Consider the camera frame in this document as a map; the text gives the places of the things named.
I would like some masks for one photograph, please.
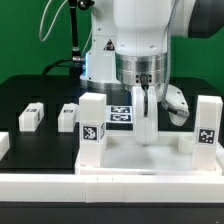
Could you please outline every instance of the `black panel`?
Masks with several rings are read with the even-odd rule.
[[[188,36],[209,38],[224,26],[224,0],[196,0]]]

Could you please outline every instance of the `white robot body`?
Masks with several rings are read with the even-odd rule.
[[[97,0],[92,7],[92,47],[86,54],[81,83],[97,89],[122,89],[116,79],[113,0]]]
[[[174,35],[187,36],[195,1],[180,1],[174,21]],[[92,47],[86,54],[86,72],[81,76],[81,83],[98,89],[124,88],[120,82],[123,80],[118,81],[116,77],[115,50],[118,55],[125,56],[160,55],[159,58],[146,58],[146,60],[151,61],[150,64],[158,62],[159,67],[164,67],[164,54],[167,51],[166,26],[173,2],[173,0],[95,1],[92,7]],[[111,43],[115,48],[108,49]],[[164,71],[152,78],[151,85],[162,82],[163,76]]]
[[[114,0],[116,53],[137,57],[166,53],[170,14],[171,0]]]

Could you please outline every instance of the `white pillar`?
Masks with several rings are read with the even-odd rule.
[[[106,95],[85,93],[80,106],[80,164],[102,167],[107,146]]]

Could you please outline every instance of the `black cable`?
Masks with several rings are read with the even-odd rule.
[[[77,25],[77,0],[68,0],[71,15],[71,28],[72,28],[72,56],[80,56],[79,38],[78,38],[78,25]]]
[[[141,81],[141,87],[145,92],[144,96],[144,117],[148,116],[148,88],[149,88],[149,78],[147,75],[141,75],[140,76],[140,81]]]
[[[64,58],[64,59],[61,59],[59,61],[56,61],[55,63],[51,64],[51,65],[48,65],[45,67],[45,69],[43,70],[42,72],[42,76],[46,76],[47,73],[53,69],[54,67],[57,67],[58,65],[62,64],[62,63],[65,63],[65,62],[72,62],[72,59],[71,58]]]

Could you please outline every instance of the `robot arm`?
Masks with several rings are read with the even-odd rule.
[[[181,91],[168,86],[169,80],[164,84],[166,70],[170,68],[166,63],[170,59],[167,60],[170,57],[170,52],[167,56],[167,27],[177,2],[173,6],[171,0],[129,0],[129,4],[114,0],[117,78],[132,92],[134,135],[141,144],[157,139],[157,102],[165,101],[171,121],[176,125],[183,125],[189,116]]]

